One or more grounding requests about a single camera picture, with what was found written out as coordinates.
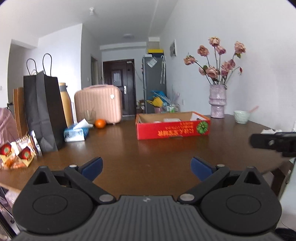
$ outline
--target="yellow box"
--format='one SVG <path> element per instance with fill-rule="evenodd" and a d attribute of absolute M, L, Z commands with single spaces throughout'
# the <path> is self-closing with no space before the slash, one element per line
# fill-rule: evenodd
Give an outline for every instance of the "yellow box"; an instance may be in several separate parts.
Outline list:
<path fill-rule="evenodd" d="M 163 53 L 163 49 L 148 49 L 148 53 Z"/>

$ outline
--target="orange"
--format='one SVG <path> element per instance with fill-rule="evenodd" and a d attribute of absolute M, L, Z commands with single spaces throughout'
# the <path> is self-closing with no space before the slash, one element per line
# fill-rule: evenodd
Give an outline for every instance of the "orange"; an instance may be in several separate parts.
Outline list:
<path fill-rule="evenodd" d="M 94 125 L 99 128 L 102 129 L 106 126 L 106 121 L 103 119 L 97 119 L 96 122 L 94 123 Z"/>

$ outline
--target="spoon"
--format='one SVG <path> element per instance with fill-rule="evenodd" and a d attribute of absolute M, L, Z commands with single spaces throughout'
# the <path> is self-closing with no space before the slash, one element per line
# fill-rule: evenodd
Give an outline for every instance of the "spoon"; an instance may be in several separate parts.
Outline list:
<path fill-rule="evenodd" d="M 253 109 L 249 110 L 248 113 L 252 113 L 252 112 L 254 112 L 255 110 L 257 110 L 258 108 L 259 108 L 259 106 L 257 105 L 257 106 L 255 106 Z"/>

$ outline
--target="red cardboard box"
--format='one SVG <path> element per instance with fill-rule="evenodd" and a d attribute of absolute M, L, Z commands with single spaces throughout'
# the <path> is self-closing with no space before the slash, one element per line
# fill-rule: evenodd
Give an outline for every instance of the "red cardboard box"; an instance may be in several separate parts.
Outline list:
<path fill-rule="evenodd" d="M 165 122 L 165 119 L 179 119 L 178 122 Z M 188 137 L 207 135 L 210 131 L 210 118 L 196 112 L 163 114 L 137 114 L 136 131 L 138 140 Z"/>

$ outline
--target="white bowl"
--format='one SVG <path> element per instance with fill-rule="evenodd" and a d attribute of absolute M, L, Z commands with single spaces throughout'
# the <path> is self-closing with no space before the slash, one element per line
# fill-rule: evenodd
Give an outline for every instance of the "white bowl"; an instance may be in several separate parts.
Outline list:
<path fill-rule="evenodd" d="M 236 110 L 234 111 L 234 118 L 237 123 L 246 124 L 250 118 L 250 113 L 247 111 Z"/>

